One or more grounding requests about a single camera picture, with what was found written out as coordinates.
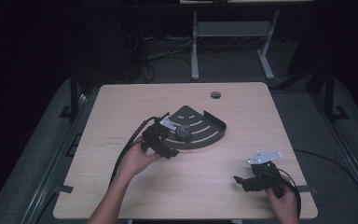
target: black cable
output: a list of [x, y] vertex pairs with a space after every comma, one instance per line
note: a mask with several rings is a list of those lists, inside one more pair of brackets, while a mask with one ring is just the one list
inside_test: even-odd
[[283, 172], [284, 174], [286, 174], [290, 178], [290, 180], [293, 182], [293, 185], [297, 188], [295, 180], [289, 174], [287, 174], [284, 170], [281, 170], [281, 169], [278, 169], [278, 170]]
[[112, 184], [113, 179], [116, 176], [117, 170], [118, 170], [118, 166], [121, 163], [121, 160], [123, 160], [124, 155], [127, 153], [127, 151], [130, 149], [130, 147], [133, 145], [133, 141], [135, 140], [135, 137], [138, 136], [138, 134], [141, 132], [141, 130], [146, 126], [146, 124], [152, 120], [152, 119], [157, 119], [157, 117], [152, 117], [150, 119], [144, 120], [144, 122], [142, 122], [142, 124], [138, 127], [138, 129], [135, 131], [135, 133], [132, 135], [132, 137], [130, 138], [130, 140], [127, 142], [126, 146], [124, 146], [123, 150], [121, 150], [120, 155], [118, 155], [118, 158], [116, 160], [116, 164], [115, 164], [115, 169], [113, 170], [112, 173], [112, 177], [110, 178], [109, 181], [109, 186], [110, 184]]
[[290, 184], [287, 180], [283, 179], [281, 176], [275, 176], [272, 175], [270, 173], [267, 172], [263, 172], [263, 171], [257, 171], [262, 175], [268, 175], [276, 180], [278, 180], [279, 182], [281, 182], [282, 184], [284, 184], [286, 187], [288, 187], [294, 194], [296, 197], [296, 201], [297, 201], [297, 217], [300, 218], [300, 214], [301, 214], [301, 195], [298, 192], [297, 187], [294, 187], [292, 184]]
[[327, 160], [327, 161], [330, 161], [330, 162], [334, 163], [336, 166], [341, 168], [345, 173], [347, 173], [347, 175], [353, 180], [353, 182], [356, 184], [356, 186], [358, 188], [358, 182], [356, 181], [356, 178], [353, 176], [353, 174], [351, 174], [351, 172], [349, 172], [347, 170], [347, 168], [345, 168], [343, 165], [341, 165], [337, 161], [334, 161], [334, 160], [332, 160], [332, 159], [330, 159], [328, 157], [325, 157], [325, 156], [322, 156], [322, 155], [319, 155], [319, 154], [316, 154], [316, 153], [313, 153], [313, 152], [308, 152], [308, 151], [304, 151], [304, 150], [300, 150], [300, 149], [294, 149], [294, 151], [305, 153], [305, 154], [310, 154], [312, 156], [315, 156], [315, 157], [318, 157], [318, 158], [321, 158], [321, 159], [324, 159], [324, 160]]
[[43, 207], [42, 211], [39, 213], [39, 216], [36, 220], [36, 223], [39, 223], [40, 218], [42, 217], [42, 215], [45, 213], [46, 209], [48, 208], [48, 205], [51, 203], [51, 201], [53, 201], [54, 197], [57, 195], [57, 192], [54, 192], [53, 195], [50, 197], [50, 199], [48, 200], [48, 202], [45, 204], [45, 206]]

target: hand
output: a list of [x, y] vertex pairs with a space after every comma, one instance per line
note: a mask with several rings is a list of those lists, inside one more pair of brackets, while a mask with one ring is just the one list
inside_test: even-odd
[[133, 178], [141, 173], [150, 163], [161, 158], [159, 154], [146, 155], [141, 149], [142, 136], [134, 141], [134, 145], [127, 151], [118, 167], [118, 175]]
[[[290, 181], [287, 176], [282, 176], [286, 181]], [[269, 203], [272, 207], [274, 216], [281, 224], [297, 224], [297, 201], [295, 194], [285, 185], [281, 185], [283, 196], [278, 199], [272, 188], [266, 189]]]

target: wire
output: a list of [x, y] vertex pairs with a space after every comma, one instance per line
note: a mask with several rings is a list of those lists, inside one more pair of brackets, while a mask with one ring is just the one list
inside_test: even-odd
[[358, 188], [358, 182], [356, 181], [356, 178], [353, 176], [353, 174], [351, 174], [351, 172], [349, 172], [343, 165], [341, 165], [340, 163], [338, 163], [337, 161], [334, 161], [328, 157], [325, 157], [325, 156], [322, 156], [322, 155], [319, 155], [317, 153], [313, 153], [313, 152], [309, 152], [309, 151], [304, 151], [304, 150], [300, 150], [300, 149], [294, 149], [294, 151], [296, 152], [301, 152], [301, 153], [305, 153], [305, 154], [310, 154], [312, 156], [315, 156], [315, 157], [319, 157], [321, 159], [324, 159], [324, 160], [327, 160], [327, 161], [330, 161], [332, 163], [334, 163], [336, 166], [338, 166], [339, 168], [341, 168], [345, 173], [347, 173], [347, 175], [353, 180], [353, 182], [356, 184], [357, 188]]
[[260, 173], [260, 174], [263, 174], [263, 175], [268, 175], [268, 176], [278, 180], [279, 182], [281, 182], [282, 184], [287, 186], [295, 194], [296, 201], [297, 201], [297, 217], [300, 217], [300, 214], [301, 214], [301, 195], [298, 192], [297, 187], [295, 187], [292, 184], [290, 184], [287, 180], [283, 179], [281, 176], [275, 176], [275, 175], [272, 175], [270, 173], [263, 172], [263, 171], [257, 171], [257, 172]]
[[130, 140], [127, 142], [126, 146], [124, 146], [123, 150], [121, 150], [120, 154], [118, 155], [118, 158], [116, 160], [116, 164], [115, 164], [115, 169], [113, 170], [112, 173], [112, 177], [110, 178], [109, 181], [109, 186], [110, 184], [112, 184], [113, 179], [116, 176], [117, 170], [118, 170], [118, 166], [121, 163], [121, 160], [123, 160], [124, 155], [126, 155], [127, 151], [130, 149], [131, 146], [133, 146], [133, 141], [135, 140], [135, 137], [138, 136], [138, 134], [141, 132], [141, 130], [146, 126], [146, 124], [152, 120], [152, 119], [157, 119], [157, 117], [152, 117], [150, 119], [144, 120], [144, 122], [142, 122], [142, 124], [138, 127], [138, 129], [135, 131], [135, 133], [132, 135], [132, 137], [130, 138]]
[[289, 174], [287, 174], [284, 170], [281, 170], [281, 169], [278, 169], [278, 170], [283, 172], [284, 174], [286, 174], [290, 178], [290, 180], [293, 182], [293, 185], [295, 186], [295, 188], [297, 188], [295, 180]]
[[42, 215], [45, 213], [46, 209], [48, 208], [48, 205], [51, 203], [51, 201], [53, 201], [54, 197], [57, 195], [57, 192], [54, 192], [53, 195], [50, 197], [50, 199], [48, 200], [48, 202], [45, 204], [45, 206], [43, 207], [42, 211], [39, 213], [39, 216], [37, 217], [36, 223], [39, 223], [40, 218], [42, 217]]

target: light wood surface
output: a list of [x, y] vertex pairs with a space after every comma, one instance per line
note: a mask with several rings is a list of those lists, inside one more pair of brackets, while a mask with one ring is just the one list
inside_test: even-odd
[[[219, 91], [220, 99], [213, 99]], [[245, 192], [233, 176], [252, 177], [256, 150], [281, 152], [274, 163], [306, 185], [267, 86], [263, 83], [189, 83], [103, 86], [54, 209], [57, 218], [88, 218], [108, 188], [118, 154], [146, 119], [188, 105], [227, 125], [226, 135], [204, 148], [152, 163], [131, 181], [120, 218], [247, 219], [273, 217], [264, 191]], [[302, 218], [317, 216], [301, 193]]]

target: black plastic piece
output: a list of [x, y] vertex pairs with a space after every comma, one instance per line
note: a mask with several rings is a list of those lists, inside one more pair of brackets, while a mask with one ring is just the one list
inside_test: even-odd
[[225, 122], [207, 111], [204, 111], [202, 116], [188, 105], [182, 106], [172, 114], [170, 120], [175, 126], [189, 125], [191, 129], [191, 135], [185, 142], [178, 139], [175, 132], [171, 131], [164, 141], [164, 144], [171, 148], [196, 149], [207, 147], [226, 134], [227, 125]]
[[242, 188], [246, 192], [272, 188], [277, 198], [281, 198], [283, 196], [282, 188], [280, 187], [278, 181], [278, 179], [281, 178], [281, 174], [272, 161], [262, 164], [252, 164], [251, 167], [252, 173], [255, 177], [242, 179], [234, 176], [235, 181], [238, 184], [241, 184]]
[[168, 146], [164, 145], [162, 141], [168, 137], [170, 130], [160, 123], [160, 119], [156, 119], [155, 123], [142, 133], [144, 141], [141, 144], [143, 151], [151, 147], [155, 150], [160, 156], [169, 159], [170, 157], [175, 157], [179, 151], [175, 149], [170, 149]]

